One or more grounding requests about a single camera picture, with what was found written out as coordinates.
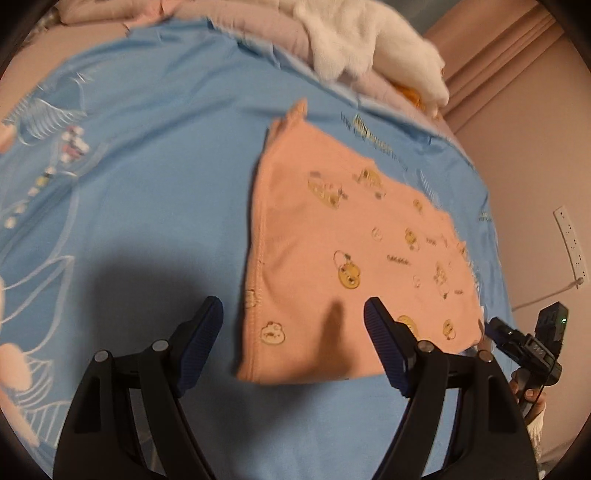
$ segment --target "pink cloth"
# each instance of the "pink cloth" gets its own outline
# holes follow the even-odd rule
[[[307,123],[306,109],[301,100],[273,123],[258,167],[238,377],[381,373],[363,324],[373,296],[445,352],[478,343],[482,312],[450,216]]]

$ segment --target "bed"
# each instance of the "bed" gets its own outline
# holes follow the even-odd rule
[[[512,322],[487,189],[443,127],[321,83],[284,49],[207,19],[127,37],[120,22],[55,27],[42,39],[0,83],[0,116],[18,131],[0,156],[0,344],[26,355],[33,385],[7,394],[32,432],[23,444],[48,474],[92,353],[166,338],[216,295],[225,325],[200,388],[182,400],[216,475],[372,476],[406,405],[385,377],[261,387],[234,376],[252,176],[269,123],[303,97],[312,124],[450,213],[485,317]],[[22,97],[12,109],[9,91]],[[359,135],[356,116],[390,147]],[[509,375],[511,362],[495,355]],[[443,462],[455,406],[450,391],[426,473]]]

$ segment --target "cartoon print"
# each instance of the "cartoon print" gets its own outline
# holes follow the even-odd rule
[[[379,173],[370,168],[364,168],[359,177],[353,175],[353,179],[366,188],[373,190],[374,195],[378,200],[381,200],[386,195],[384,188],[382,187],[382,180],[380,179]]]
[[[339,208],[341,199],[348,200],[349,196],[343,192],[341,185],[324,181],[319,172],[310,172],[308,188],[322,203],[331,208]]]
[[[348,120],[346,120],[346,124],[348,125],[348,128],[350,129],[351,125],[349,124]],[[382,152],[386,153],[387,155],[390,155],[391,157],[395,158],[394,151],[392,150],[392,147],[390,147],[386,142],[382,142],[378,137],[376,137],[369,130],[369,128],[365,124],[365,122],[363,120],[361,120],[361,117],[359,115],[355,115],[355,118],[353,118],[353,129],[355,130],[356,135],[359,135],[363,139],[365,139],[365,138],[369,139],[369,141],[371,143],[373,143],[375,148],[377,148],[378,150],[381,150]]]
[[[480,216],[478,217],[480,222],[492,222],[492,218],[488,212],[484,210],[480,212]]]
[[[413,207],[415,207],[419,213],[423,213],[423,203],[419,199],[413,200]]]
[[[373,230],[371,230],[371,237],[377,241],[377,242],[381,242],[382,241],[382,232],[379,230],[379,228],[374,228]]]
[[[389,261],[400,264],[400,265],[410,265],[410,262],[406,258],[394,257],[392,255],[386,255],[386,258]]]
[[[407,315],[401,315],[396,319],[398,323],[405,324],[410,332],[414,335],[416,339],[418,339],[418,327],[417,324],[414,323],[414,320]]]
[[[269,322],[261,329],[261,340],[267,345],[281,345],[285,342],[285,333],[280,323]]]
[[[4,282],[0,277],[0,325],[4,320]],[[12,389],[17,392],[29,390],[33,383],[33,377],[22,350],[14,343],[0,345],[0,408],[10,423],[11,427],[25,439],[31,446],[39,446],[39,439],[31,426],[23,418],[20,409],[12,402],[8,392],[4,389]]]
[[[45,169],[45,172],[43,173],[43,175],[37,177],[37,179],[35,180],[35,186],[32,187],[31,189],[29,189],[28,196],[34,197],[35,195],[37,195],[37,193],[39,193],[43,187],[46,187],[47,184],[49,184],[49,181],[53,178],[53,176],[55,174],[56,174],[55,168],[47,167]],[[12,228],[16,227],[17,222],[18,222],[17,217],[27,211],[27,206],[28,206],[29,201],[30,201],[30,198],[27,200],[23,200],[19,204],[16,205],[16,207],[14,208],[13,215],[8,217],[6,219],[6,221],[4,222],[4,227],[6,227],[8,229],[12,229]]]
[[[468,261],[468,250],[466,248],[466,242],[459,242],[457,244],[457,251],[460,252],[460,255],[464,258],[464,260]]]
[[[448,340],[453,340],[456,337],[456,329],[451,320],[443,322],[443,336]]]
[[[4,227],[8,228],[9,230],[15,228],[17,225],[17,219],[14,217],[8,217],[4,222]]]
[[[88,153],[90,147],[82,140],[84,129],[82,127],[70,126],[62,133],[61,139],[65,142],[61,148],[60,160],[63,163],[72,163],[81,159]]]
[[[436,273],[433,275],[433,280],[435,280],[435,283],[437,284],[439,294],[442,296],[443,300],[445,300],[449,294],[449,287],[447,286],[447,274],[439,262],[436,263],[435,267]]]
[[[339,271],[341,285],[349,290],[359,287],[361,283],[361,270],[351,261],[351,256],[343,253],[341,250],[337,250],[333,256],[333,261]]]
[[[433,276],[433,280],[435,280],[437,285],[443,285],[445,282],[447,282],[447,274],[439,262],[435,264],[435,268],[436,273]]]
[[[404,232],[404,240],[406,241],[410,250],[421,249],[416,234],[410,228],[407,228]]]
[[[7,117],[5,123],[14,126],[17,138],[23,145],[34,145],[46,140],[68,125],[86,117],[82,92],[82,84],[86,83],[86,78],[78,73],[75,77],[62,78],[58,82],[61,83],[60,96],[64,100],[61,105],[52,105],[45,100],[57,86],[48,85],[46,82],[23,98]]]

